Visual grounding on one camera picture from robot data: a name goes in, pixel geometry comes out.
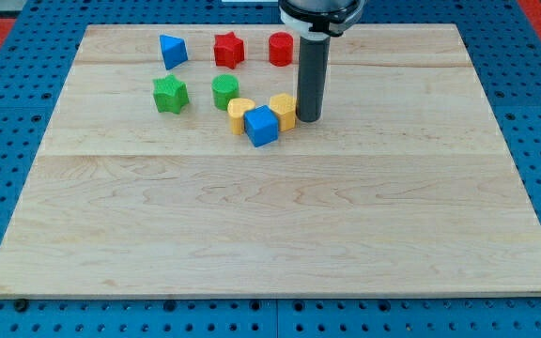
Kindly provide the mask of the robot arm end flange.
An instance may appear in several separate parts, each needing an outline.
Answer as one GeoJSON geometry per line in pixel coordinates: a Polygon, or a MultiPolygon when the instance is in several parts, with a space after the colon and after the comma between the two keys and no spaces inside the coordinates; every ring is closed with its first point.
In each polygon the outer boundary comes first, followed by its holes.
{"type": "Polygon", "coordinates": [[[323,40],[344,34],[363,16],[366,0],[279,0],[280,19],[302,38],[323,40]]]}

